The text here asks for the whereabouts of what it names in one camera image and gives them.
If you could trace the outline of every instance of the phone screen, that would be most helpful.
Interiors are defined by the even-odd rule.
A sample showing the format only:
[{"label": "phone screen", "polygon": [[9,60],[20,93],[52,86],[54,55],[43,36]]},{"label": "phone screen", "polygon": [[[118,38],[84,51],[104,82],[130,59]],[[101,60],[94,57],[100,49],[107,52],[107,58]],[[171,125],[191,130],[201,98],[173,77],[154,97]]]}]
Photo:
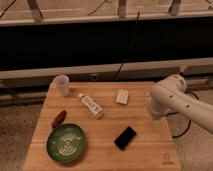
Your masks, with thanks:
[{"label": "phone screen", "polygon": [[114,143],[120,148],[124,150],[127,144],[132,140],[132,138],[136,135],[136,132],[131,128],[127,127],[119,136],[116,138]]}]

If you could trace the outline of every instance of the plastic cup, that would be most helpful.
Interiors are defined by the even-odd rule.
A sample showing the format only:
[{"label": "plastic cup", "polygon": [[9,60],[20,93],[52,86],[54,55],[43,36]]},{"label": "plastic cup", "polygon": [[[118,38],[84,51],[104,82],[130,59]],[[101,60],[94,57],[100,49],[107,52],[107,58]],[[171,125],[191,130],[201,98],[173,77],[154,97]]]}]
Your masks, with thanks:
[{"label": "plastic cup", "polygon": [[58,75],[53,79],[53,84],[62,96],[69,95],[69,77],[66,75]]}]

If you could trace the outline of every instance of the wooden tabletop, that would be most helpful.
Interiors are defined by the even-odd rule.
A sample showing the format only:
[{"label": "wooden tabletop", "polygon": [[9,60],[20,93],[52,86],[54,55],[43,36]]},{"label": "wooden tabletop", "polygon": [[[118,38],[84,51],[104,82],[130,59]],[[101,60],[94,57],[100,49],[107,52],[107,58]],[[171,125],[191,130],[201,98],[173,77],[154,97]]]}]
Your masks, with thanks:
[{"label": "wooden tabletop", "polygon": [[[70,95],[62,97],[50,85],[35,129],[24,171],[180,171],[180,163],[165,118],[154,121],[146,109],[149,82],[70,83]],[[129,90],[127,105],[115,103],[118,89]],[[96,119],[80,102],[78,94],[93,98],[104,109]],[[86,134],[85,154],[74,163],[60,165],[47,154],[46,141],[51,123],[59,112],[66,110],[65,123],[79,125]],[[137,135],[124,151],[113,141],[127,127]]]}]

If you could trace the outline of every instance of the white block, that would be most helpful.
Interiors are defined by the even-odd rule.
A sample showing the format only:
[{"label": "white block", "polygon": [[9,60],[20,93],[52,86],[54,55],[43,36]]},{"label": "white block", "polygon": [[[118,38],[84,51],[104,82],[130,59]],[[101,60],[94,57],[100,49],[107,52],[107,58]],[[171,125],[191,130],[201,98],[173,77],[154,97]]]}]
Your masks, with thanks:
[{"label": "white block", "polygon": [[116,103],[127,104],[128,97],[129,97],[128,90],[119,89],[116,97]]}]

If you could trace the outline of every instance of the green bowl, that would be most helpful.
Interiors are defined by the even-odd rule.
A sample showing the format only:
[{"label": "green bowl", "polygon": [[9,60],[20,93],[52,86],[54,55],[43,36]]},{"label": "green bowl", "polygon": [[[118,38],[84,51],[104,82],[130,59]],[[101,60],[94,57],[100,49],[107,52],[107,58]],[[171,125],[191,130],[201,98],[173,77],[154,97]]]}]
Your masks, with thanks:
[{"label": "green bowl", "polygon": [[75,124],[63,124],[50,134],[47,153],[56,162],[71,163],[85,150],[85,134]]}]

